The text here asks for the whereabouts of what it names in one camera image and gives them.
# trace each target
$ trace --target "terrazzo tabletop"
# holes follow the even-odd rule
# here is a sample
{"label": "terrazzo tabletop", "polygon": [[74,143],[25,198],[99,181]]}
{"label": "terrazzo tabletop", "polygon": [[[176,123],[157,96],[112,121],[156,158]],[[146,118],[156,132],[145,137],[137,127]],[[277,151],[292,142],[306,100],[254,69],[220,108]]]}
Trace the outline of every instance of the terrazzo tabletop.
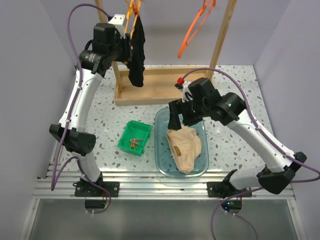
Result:
{"label": "terrazzo tabletop", "polygon": [[[172,67],[172,65],[148,67]],[[253,66],[219,65],[217,68],[227,72],[240,83],[251,110],[272,133]],[[214,74],[213,84],[221,95],[228,92],[241,95],[236,86],[221,74]],[[113,70],[110,69],[96,91],[88,114],[86,131],[96,136],[94,148],[96,163],[103,172],[158,172],[155,164],[154,127],[141,157],[125,153],[117,145],[127,122],[136,120],[154,126],[156,113],[167,105],[116,106],[115,85],[116,78]],[[233,169],[257,167],[264,163],[257,153],[228,127],[210,118],[205,118],[204,124],[209,150],[208,171],[229,172]],[[60,161],[64,162],[69,157],[70,153],[63,149]],[[69,163],[65,171],[78,171],[76,162]]]}

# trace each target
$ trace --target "hanging black fabric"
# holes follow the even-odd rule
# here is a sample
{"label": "hanging black fabric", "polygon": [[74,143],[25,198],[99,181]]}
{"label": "hanging black fabric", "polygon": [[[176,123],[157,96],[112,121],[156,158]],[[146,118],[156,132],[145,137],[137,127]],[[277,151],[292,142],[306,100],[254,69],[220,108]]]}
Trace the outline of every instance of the hanging black fabric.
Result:
{"label": "hanging black fabric", "polygon": [[136,87],[142,87],[144,85],[144,62],[146,59],[144,51],[145,42],[144,28],[142,26],[140,16],[138,16],[131,39],[132,60],[126,65],[129,69],[128,77],[130,82]]}

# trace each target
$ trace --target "black mounting plate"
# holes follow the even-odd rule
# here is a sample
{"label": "black mounting plate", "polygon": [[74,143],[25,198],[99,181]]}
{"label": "black mounting plate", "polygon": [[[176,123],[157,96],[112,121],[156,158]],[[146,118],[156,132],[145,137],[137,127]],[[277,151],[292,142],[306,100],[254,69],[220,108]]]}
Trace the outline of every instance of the black mounting plate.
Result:
{"label": "black mounting plate", "polygon": [[[231,197],[233,195],[243,193],[248,191],[246,188],[241,190],[233,190],[233,191],[224,191],[224,184],[222,181],[209,181],[206,183],[206,190],[208,192],[209,198],[225,198],[225,197]],[[242,195],[243,198],[250,198],[252,197],[252,193],[246,193]]]}
{"label": "black mounting plate", "polygon": [[[89,182],[84,184],[84,181],[78,181],[73,184],[75,187],[75,197],[105,197],[106,194],[100,189],[92,186]],[[118,181],[104,181],[100,187],[106,189],[112,198],[119,195],[120,183]]]}

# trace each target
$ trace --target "beige cloth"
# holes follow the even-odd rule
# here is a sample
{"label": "beige cloth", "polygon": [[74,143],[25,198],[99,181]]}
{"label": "beige cloth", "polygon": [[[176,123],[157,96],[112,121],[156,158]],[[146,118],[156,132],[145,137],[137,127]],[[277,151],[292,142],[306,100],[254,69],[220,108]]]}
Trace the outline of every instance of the beige cloth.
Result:
{"label": "beige cloth", "polygon": [[194,128],[183,125],[181,127],[178,131],[168,130],[166,137],[177,168],[189,174],[194,169],[195,160],[201,153],[201,140]]}

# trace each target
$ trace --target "brown label on cloth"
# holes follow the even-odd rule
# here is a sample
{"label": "brown label on cloth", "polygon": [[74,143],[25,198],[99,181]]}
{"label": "brown label on cloth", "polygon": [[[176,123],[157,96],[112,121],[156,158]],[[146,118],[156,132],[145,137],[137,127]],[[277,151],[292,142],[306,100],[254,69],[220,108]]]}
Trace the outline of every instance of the brown label on cloth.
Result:
{"label": "brown label on cloth", "polygon": [[173,146],[173,148],[174,148],[174,150],[175,150],[175,152],[176,152],[177,157],[181,157],[181,151],[180,151],[180,149],[179,149],[177,146]]}

